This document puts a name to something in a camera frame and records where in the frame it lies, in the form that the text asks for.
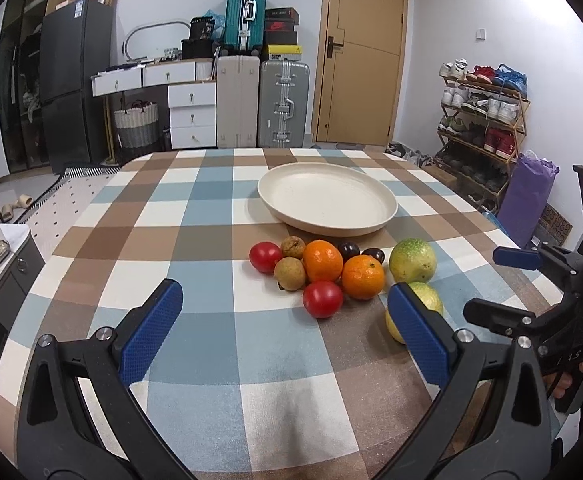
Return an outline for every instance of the slipper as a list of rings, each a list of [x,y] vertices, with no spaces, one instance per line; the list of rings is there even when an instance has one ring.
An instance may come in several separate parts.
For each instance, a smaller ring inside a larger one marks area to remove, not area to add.
[[[2,221],[8,222],[14,217],[14,206],[11,204],[4,204],[0,209]]]
[[[18,200],[13,204],[14,207],[19,207],[20,209],[27,209],[31,203],[33,202],[33,198],[29,195],[20,195]]]

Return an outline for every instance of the purple shopping bag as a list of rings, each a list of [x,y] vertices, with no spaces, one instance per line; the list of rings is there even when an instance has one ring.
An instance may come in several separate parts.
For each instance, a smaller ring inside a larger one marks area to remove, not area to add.
[[[533,235],[560,168],[539,159],[533,152],[518,158],[497,219],[518,247],[524,248]]]

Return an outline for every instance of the metal bolt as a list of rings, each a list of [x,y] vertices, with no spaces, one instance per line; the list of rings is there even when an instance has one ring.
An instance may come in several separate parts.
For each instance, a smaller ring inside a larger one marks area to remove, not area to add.
[[[53,341],[53,336],[51,334],[43,334],[38,339],[38,345],[45,347],[49,346]]]
[[[111,328],[109,326],[103,326],[102,328],[99,328],[97,330],[97,332],[95,333],[95,338],[100,340],[100,341],[107,341],[108,339],[111,338],[112,335],[113,335],[113,328]]]
[[[518,338],[518,345],[521,348],[531,348],[531,339],[529,339],[526,335],[521,335]]]
[[[474,340],[474,333],[471,330],[462,328],[456,332],[456,337],[461,343],[471,343]]]

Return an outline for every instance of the checkered tablecloth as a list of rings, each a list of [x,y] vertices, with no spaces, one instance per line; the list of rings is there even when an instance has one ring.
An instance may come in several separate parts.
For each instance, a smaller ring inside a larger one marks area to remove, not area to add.
[[[431,242],[431,285],[454,328],[467,300],[529,308],[560,299],[537,272],[498,267],[510,240],[428,173],[380,152],[202,150],[130,162],[58,245],[22,306],[0,363],[0,448],[15,427],[31,348],[43,333],[86,338],[116,326],[165,277],[182,314],[132,391],[180,459],[203,479],[368,479],[405,441],[431,397],[407,350],[385,329],[386,291],[316,321],[302,295],[248,261],[263,240],[313,236],[276,220],[257,193],[270,168],[330,162],[364,171],[396,195],[398,213],[354,238],[387,256],[399,240]],[[473,327],[484,340],[486,330]],[[92,394],[84,388],[88,402]],[[110,449],[102,413],[92,416]]]

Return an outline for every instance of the beige plate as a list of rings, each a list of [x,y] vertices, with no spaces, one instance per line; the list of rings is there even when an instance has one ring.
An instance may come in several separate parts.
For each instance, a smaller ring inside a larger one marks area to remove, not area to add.
[[[317,235],[352,237],[384,227],[398,211],[393,192],[366,173],[321,162],[269,170],[260,198],[287,224]]]

